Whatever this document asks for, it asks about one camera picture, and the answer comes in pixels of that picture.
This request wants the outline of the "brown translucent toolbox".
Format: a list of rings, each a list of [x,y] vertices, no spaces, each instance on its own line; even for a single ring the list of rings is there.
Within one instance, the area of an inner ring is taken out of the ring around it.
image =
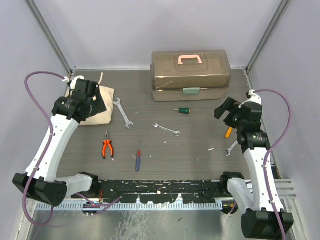
[[[218,100],[232,78],[223,49],[153,52],[150,70],[156,102]]]

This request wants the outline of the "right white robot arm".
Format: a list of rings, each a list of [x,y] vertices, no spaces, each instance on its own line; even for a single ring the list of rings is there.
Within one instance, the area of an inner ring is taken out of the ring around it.
[[[241,230],[247,239],[284,240],[294,224],[291,213],[285,211],[272,171],[269,137],[261,129],[263,113],[260,96],[253,95],[240,103],[231,97],[214,110],[214,117],[228,115],[224,123],[236,130],[237,143],[247,162],[251,187],[239,172],[224,172],[219,191],[233,197],[242,212]]]

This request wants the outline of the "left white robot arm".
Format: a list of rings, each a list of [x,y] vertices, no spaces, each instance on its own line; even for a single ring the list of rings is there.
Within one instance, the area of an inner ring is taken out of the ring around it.
[[[97,82],[74,79],[70,95],[60,97],[52,109],[51,124],[32,163],[24,173],[16,173],[13,184],[32,200],[54,207],[65,198],[84,193],[95,198],[100,193],[97,175],[80,172],[57,177],[57,170],[68,142],[81,122],[107,110]]]

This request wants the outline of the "silver wrench near right arm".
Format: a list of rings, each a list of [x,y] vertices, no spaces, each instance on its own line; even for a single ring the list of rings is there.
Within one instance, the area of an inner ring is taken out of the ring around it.
[[[238,145],[238,141],[236,140],[229,148],[225,149],[223,152],[226,153],[226,156],[230,156],[232,150]]]

